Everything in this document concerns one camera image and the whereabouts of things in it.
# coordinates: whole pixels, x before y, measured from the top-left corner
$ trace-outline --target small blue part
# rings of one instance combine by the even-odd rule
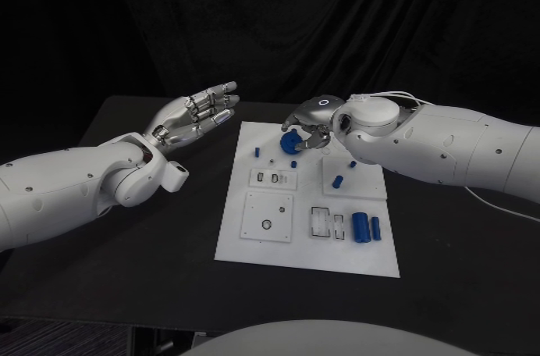
[[[372,217],[373,240],[380,240],[379,217]]]
[[[296,128],[284,133],[284,136],[281,137],[280,145],[281,149],[285,153],[290,155],[297,155],[301,151],[296,151],[296,145],[301,143],[301,135],[296,131]]]
[[[332,186],[333,186],[334,188],[339,188],[339,187],[342,186],[342,182],[343,182],[343,176],[339,175],[339,176],[336,177],[336,179],[334,179],[334,183],[332,184]]]
[[[369,235],[369,222],[366,213],[353,213],[353,230],[355,241],[357,243],[369,243],[372,237]]]

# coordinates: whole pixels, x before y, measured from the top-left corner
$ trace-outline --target white board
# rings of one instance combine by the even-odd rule
[[[298,129],[298,134],[304,139],[310,136],[301,129]],[[326,149],[311,149],[298,155],[288,155],[281,150],[281,136],[281,125],[242,122],[219,231],[216,260],[399,277],[382,167],[359,163],[355,168],[344,171],[344,174],[339,174],[344,177],[344,183],[355,183],[353,188],[359,195],[356,195],[357,192],[349,193],[347,187],[343,187],[342,194],[339,190],[336,193],[327,193],[323,191],[323,187],[329,184],[329,177],[334,176],[336,178],[336,172],[342,172],[340,162],[347,164],[353,160],[346,148],[333,138]],[[255,148],[260,148],[258,158],[255,157]],[[323,158],[340,158],[336,165],[326,164],[324,176]],[[291,168],[293,160],[297,161],[294,169]],[[252,169],[296,172],[296,190],[283,187],[251,187]],[[248,239],[241,236],[247,230],[244,223],[249,192],[293,196],[290,242],[262,240],[261,237]],[[330,209],[330,220],[334,220],[334,215],[343,215],[343,240],[337,239],[334,235],[333,237],[311,235],[313,207]],[[379,217],[380,241],[366,244],[355,242],[355,212],[365,212],[369,217]],[[260,227],[260,224],[254,221],[254,230],[249,233],[261,232],[255,227]]]

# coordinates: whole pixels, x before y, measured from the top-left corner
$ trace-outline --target black curtain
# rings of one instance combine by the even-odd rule
[[[9,5],[3,161],[75,145],[110,95],[172,97],[231,80],[247,101],[409,91],[540,125],[540,0]]]

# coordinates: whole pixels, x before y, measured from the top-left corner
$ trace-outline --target robotic hand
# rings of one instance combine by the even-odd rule
[[[141,204],[162,187],[176,192],[189,172],[166,154],[192,144],[235,114],[236,83],[172,101],[146,133],[100,147],[71,148],[0,166],[0,251],[39,242]]]
[[[405,109],[388,97],[409,98]],[[336,139],[356,160],[416,180],[499,190],[540,202],[540,128],[481,112],[438,106],[405,92],[353,94],[306,101],[281,127],[300,124],[311,137],[296,150]]]

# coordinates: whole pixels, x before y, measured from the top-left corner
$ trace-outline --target dark table surface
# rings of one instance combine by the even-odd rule
[[[167,101],[110,98],[81,146],[143,131]],[[540,224],[463,188],[385,170],[401,279],[213,260],[241,121],[281,123],[294,108],[241,102],[234,119],[169,157],[190,171],[176,194],[160,189],[136,208],[117,207],[15,250],[0,272],[0,315],[219,332],[340,319],[471,351],[540,353]],[[522,199],[478,193],[540,213]]]

